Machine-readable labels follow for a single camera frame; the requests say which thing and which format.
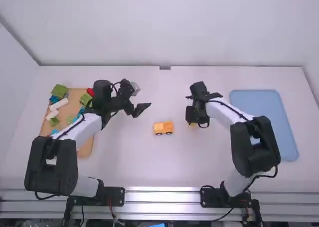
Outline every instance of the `red wire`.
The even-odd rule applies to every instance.
[[[113,210],[112,210],[112,202],[110,199],[108,200],[108,202],[109,202],[109,208],[110,208],[111,215],[112,215],[112,217],[115,217],[115,214],[113,213]]]

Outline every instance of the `white toy block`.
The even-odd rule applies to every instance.
[[[59,111],[58,110],[53,110],[52,112],[50,112],[46,117],[45,119],[47,119],[48,121],[50,121],[51,118],[57,116],[59,114]]]
[[[62,100],[50,105],[49,108],[50,108],[51,111],[53,111],[53,110],[59,109],[60,107],[66,105],[68,103],[69,103],[68,99],[64,98],[64,99],[62,99]]]

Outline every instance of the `red toy block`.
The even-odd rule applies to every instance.
[[[86,90],[86,92],[87,92],[89,95],[91,95],[91,97],[94,97],[93,89],[88,88],[88,89]]]

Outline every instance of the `green toy block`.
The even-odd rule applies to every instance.
[[[67,123],[68,125],[72,124],[72,123],[73,123],[73,117],[68,116],[68,117],[66,118],[66,123]]]
[[[60,84],[56,84],[51,91],[51,94],[58,97],[59,99],[64,98],[64,96],[68,93],[69,89]]]
[[[60,121],[56,117],[53,117],[50,119],[50,126],[52,126],[52,127],[57,126],[59,123],[60,123]]]
[[[91,99],[92,99],[91,95],[83,94],[82,97],[80,98],[80,103],[86,106]]]

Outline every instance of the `aluminum rail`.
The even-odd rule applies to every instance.
[[[0,218],[62,218],[66,197],[39,201],[24,189],[0,189]],[[258,199],[264,221],[319,222],[319,193],[252,192]],[[125,220],[213,221],[229,211],[227,208],[202,208],[199,188],[126,187],[125,204],[113,208]],[[86,219],[111,219],[108,207],[84,207]],[[223,220],[240,221],[241,209],[234,209]],[[72,211],[82,218],[81,207]]]

